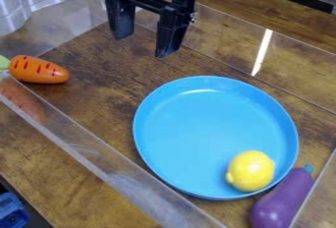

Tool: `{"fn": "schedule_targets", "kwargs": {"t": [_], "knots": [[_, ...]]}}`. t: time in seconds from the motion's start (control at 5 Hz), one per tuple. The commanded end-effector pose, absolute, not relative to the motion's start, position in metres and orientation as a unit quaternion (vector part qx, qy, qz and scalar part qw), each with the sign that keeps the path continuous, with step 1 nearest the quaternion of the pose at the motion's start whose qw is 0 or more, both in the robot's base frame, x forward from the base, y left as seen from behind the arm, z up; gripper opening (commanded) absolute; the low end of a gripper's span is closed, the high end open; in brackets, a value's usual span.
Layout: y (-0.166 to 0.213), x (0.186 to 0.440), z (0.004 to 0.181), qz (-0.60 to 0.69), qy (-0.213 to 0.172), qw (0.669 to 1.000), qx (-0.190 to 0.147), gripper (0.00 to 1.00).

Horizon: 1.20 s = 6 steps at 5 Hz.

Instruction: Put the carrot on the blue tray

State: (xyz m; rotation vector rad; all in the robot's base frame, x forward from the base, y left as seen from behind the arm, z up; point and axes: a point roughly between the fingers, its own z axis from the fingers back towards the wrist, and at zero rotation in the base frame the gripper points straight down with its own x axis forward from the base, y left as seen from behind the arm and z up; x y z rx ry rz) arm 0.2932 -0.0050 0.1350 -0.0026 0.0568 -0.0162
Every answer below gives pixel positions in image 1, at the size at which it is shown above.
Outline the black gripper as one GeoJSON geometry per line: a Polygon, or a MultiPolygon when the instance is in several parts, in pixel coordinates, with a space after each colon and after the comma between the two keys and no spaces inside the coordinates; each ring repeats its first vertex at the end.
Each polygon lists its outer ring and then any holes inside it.
{"type": "Polygon", "coordinates": [[[134,8],[160,13],[156,33],[157,58],[166,58],[181,46],[189,23],[194,20],[196,0],[105,0],[114,39],[133,33],[134,8]]]}

